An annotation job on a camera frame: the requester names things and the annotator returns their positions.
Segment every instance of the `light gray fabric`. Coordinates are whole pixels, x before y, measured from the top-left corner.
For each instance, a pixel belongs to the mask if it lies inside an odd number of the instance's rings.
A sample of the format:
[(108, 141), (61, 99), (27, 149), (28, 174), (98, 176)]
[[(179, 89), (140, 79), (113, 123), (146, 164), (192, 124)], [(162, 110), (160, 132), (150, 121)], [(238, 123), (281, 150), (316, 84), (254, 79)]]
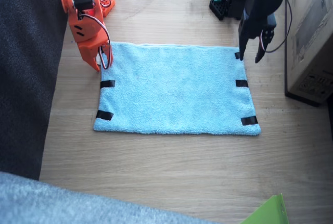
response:
[(210, 224), (0, 172), (0, 223)]

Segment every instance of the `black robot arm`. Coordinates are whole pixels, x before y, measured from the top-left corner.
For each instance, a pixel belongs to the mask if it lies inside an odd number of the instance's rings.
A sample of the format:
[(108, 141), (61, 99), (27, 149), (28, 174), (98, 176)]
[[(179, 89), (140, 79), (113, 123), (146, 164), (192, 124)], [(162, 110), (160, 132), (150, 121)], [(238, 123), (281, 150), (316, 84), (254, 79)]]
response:
[(283, 0), (211, 0), (210, 8), (220, 20), (225, 16), (240, 19), (239, 52), (236, 53), (236, 58), (243, 60), (248, 40), (259, 37), (260, 44), (255, 62), (258, 63), (262, 59), (274, 37), (274, 12), (282, 2)]

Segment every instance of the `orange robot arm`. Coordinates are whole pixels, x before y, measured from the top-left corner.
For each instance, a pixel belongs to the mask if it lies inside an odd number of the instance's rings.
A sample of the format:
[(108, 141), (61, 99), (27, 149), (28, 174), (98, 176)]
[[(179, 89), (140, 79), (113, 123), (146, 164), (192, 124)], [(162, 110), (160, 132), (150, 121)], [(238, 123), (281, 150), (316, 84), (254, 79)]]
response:
[(108, 63), (101, 57), (102, 66), (112, 65), (113, 54), (109, 33), (103, 18), (114, 7), (114, 0), (61, 0), (68, 13), (69, 27), (78, 44), (82, 59), (99, 71), (95, 57), (104, 52)]

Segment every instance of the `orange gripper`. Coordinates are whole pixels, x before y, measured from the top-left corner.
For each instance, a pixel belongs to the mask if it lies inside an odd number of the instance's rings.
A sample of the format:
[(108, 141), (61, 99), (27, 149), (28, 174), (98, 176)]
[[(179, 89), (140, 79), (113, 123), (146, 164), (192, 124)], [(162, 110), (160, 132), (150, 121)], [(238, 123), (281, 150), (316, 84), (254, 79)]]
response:
[(95, 70), (99, 71), (96, 63), (98, 48), (101, 47), (103, 52), (110, 57), (110, 44), (105, 30), (94, 20), (88, 17), (80, 17), (81, 14), (88, 14), (98, 19), (104, 26), (104, 17), (106, 17), (115, 5), (114, 0), (93, 0), (93, 8), (78, 11), (75, 7), (74, 0), (61, 0), (63, 10), (68, 13), (69, 27), (77, 42), (82, 59), (86, 61)]

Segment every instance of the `cardboard box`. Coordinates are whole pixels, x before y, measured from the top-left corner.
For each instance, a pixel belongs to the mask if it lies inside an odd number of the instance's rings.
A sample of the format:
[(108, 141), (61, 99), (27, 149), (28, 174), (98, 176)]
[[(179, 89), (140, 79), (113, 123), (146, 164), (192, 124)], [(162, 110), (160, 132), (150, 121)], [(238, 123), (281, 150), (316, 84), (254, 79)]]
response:
[[(286, 95), (318, 106), (333, 93), (333, 0), (289, 0)], [(286, 6), (286, 27), (290, 12)]]

